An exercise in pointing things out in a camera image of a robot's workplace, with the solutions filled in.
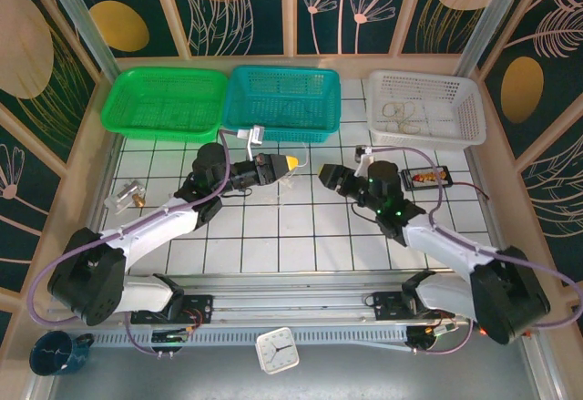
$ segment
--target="white grid board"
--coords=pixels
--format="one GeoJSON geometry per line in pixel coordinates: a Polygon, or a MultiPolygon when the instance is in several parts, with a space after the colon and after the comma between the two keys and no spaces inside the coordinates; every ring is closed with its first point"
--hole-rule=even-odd
{"type": "MultiPolygon", "coordinates": [[[[444,265],[423,253],[382,236],[375,224],[355,216],[352,200],[327,190],[317,178],[324,163],[356,168],[354,146],[371,145],[366,125],[366,99],[360,80],[343,84],[341,126],[322,144],[303,147],[295,142],[265,142],[255,152],[281,153],[310,163],[296,171],[288,184],[253,188],[246,198],[223,199],[223,209],[209,225],[158,247],[137,262],[130,273],[193,275],[202,273],[315,272],[439,269],[444,265]]],[[[246,158],[245,142],[227,136],[231,161],[246,158]]],[[[112,191],[132,179],[146,186],[146,207],[128,208],[119,215],[106,210],[102,228],[114,228],[151,212],[166,202],[191,171],[200,144],[148,140],[125,141],[112,191]]],[[[426,150],[446,165],[454,181],[473,182],[463,151],[426,150]]],[[[399,169],[426,167],[419,156],[402,151],[380,156],[399,169]]],[[[453,186],[436,218],[469,239],[490,243],[475,190],[453,186]]],[[[426,210],[434,207],[437,190],[406,192],[426,210]]],[[[368,210],[359,213],[372,217],[368,210]]]]}

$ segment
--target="teal basket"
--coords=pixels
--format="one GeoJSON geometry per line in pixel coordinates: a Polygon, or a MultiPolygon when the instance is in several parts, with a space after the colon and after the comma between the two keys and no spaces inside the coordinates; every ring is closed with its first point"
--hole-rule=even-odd
{"type": "Polygon", "coordinates": [[[101,112],[108,131],[128,138],[211,142],[227,77],[215,70],[135,67],[119,75],[101,112]]]}
{"type": "Polygon", "coordinates": [[[265,140],[324,142],[340,126],[340,78],[329,69],[236,67],[223,112],[228,129],[265,127],[265,140]]]}

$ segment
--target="white basket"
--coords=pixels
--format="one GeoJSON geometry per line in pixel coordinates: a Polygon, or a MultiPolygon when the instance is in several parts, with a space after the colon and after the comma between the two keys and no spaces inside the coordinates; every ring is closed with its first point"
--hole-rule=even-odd
{"type": "Polygon", "coordinates": [[[471,79],[377,70],[369,95],[373,145],[464,149],[486,140],[482,98],[471,79]]]}

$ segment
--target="blue ceramic cup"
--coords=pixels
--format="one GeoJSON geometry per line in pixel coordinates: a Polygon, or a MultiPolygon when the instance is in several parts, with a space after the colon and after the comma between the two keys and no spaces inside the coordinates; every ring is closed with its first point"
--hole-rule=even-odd
{"type": "Polygon", "coordinates": [[[30,368],[38,375],[76,373],[85,364],[93,340],[91,333],[74,339],[65,332],[49,332],[36,341],[30,352],[30,368]]]}

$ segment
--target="clock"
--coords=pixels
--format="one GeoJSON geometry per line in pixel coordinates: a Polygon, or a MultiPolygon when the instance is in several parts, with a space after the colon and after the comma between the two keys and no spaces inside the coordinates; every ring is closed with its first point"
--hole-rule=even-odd
{"type": "Polygon", "coordinates": [[[287,327],[260,335],[255,348],[261,370],[267,374],[275,374],[300,363],[293,333],[287,327]]]}

